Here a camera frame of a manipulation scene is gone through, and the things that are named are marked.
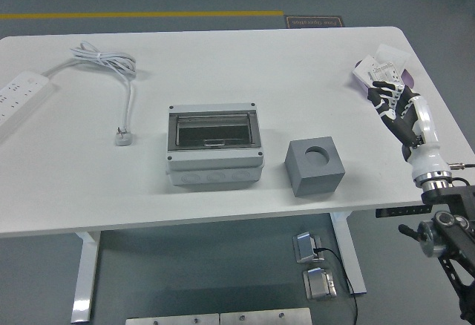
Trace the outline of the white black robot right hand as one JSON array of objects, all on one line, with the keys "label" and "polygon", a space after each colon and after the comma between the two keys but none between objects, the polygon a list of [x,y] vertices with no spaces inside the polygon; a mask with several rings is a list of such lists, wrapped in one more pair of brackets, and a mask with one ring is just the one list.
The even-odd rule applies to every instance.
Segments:
[{"label": "white black robot right hand", "polygon": [[428,180],[449,179],[451,170],[440,154],[435,122],[427,100],[403,83],[374,81],[367,90],[384,125],[402,144],[412,178],[421,186]]}]

